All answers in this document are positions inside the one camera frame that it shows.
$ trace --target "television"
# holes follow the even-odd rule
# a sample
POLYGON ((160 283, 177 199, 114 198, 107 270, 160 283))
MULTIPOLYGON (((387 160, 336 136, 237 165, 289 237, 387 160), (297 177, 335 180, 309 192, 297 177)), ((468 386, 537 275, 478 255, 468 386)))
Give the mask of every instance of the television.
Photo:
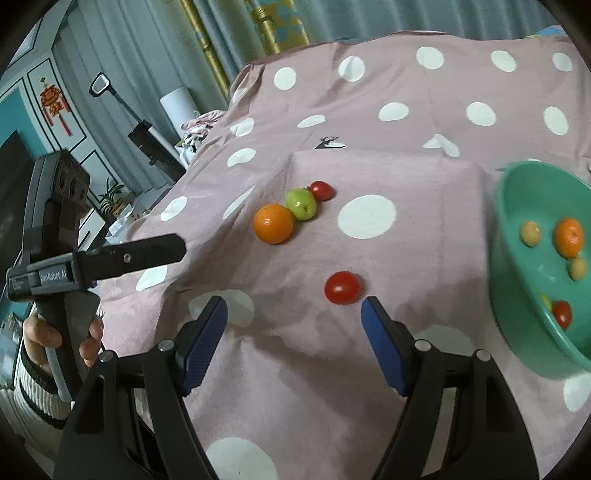
POLYGON ((22 249, 22 224, 33 174, 33 160, 18 131, 0 147, 0 287, 22 249))

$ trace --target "deer print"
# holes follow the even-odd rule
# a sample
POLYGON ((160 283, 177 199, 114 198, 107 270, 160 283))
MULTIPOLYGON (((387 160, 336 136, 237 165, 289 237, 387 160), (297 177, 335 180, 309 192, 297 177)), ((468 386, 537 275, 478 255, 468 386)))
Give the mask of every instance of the deer print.
POLYGON ((339 137, 322 137, 320 139, 320 143, 314 147, 314 150, 319 150, 321 148, 345 148, 347 145, 341 142, 337 142, 339 137))

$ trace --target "chinese knot decoration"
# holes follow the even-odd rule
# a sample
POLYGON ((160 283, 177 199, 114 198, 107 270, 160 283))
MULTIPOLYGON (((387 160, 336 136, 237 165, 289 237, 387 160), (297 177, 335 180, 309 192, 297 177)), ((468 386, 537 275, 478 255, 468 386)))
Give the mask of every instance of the chinese knot decoration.
POLYGON ((66 134, 68 135, 68 137, 71 137, 72 131, 70 130, 66 121, 61 115, 62 110, 70 112, 70 105, 68 105, 66 97, 64 97, 62 91, 56 85, 47 85, 45 80, 45 77, 41 79, 44 89, 40 94, 41 110, 43 111, 45 120, 47 121, 50 127, 53 127, 53 117, 58 117, 66 134))

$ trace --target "person's hand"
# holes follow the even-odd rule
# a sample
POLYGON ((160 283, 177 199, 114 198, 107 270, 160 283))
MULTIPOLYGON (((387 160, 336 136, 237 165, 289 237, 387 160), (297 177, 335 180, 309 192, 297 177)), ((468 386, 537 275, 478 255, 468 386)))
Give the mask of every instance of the person's hand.
MULTIPOLYGON (((100 340, 103 338, 105 324, 99 317, 90 324, 90 338, 80 344, 80 356, 88 367, 92 367, 99 355, 100 340)), ((22 341, 25 343, 27 354, 33 363, 39 365, 44 372, 51 375, 51 368, 45 355, 45 347, 58 348, 61 346, 61 334, 49 323, 41 320, 37 312, 31 313, 22 324, 22 341)))

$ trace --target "pink bedsheet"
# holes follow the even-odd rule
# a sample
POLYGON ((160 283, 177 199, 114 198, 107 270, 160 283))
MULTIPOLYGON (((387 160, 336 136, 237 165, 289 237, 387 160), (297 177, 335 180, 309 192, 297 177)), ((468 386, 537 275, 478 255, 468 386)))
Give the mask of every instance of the pink bedsheet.
POLYGON ((220 477, 370 478, 403 400, 382 377, 360 304, 324 298, 326 278, 350 270, 416 338, 492 353, 547 473, 591 411, 591 376, 540 378, 499 333, 487 288, 492 192, 496 169, 515 160, 587 179, 590 86, 566 38, 405 33, 246 66, 186 175, 129 233, 177 232, 185 259, 104 283, 105 345, 144 351, 221 294, 229 324, 186 401, 220 477), (254 212, 315 180, 337 189, 318 217, 283 245, 257 240, 254 212))

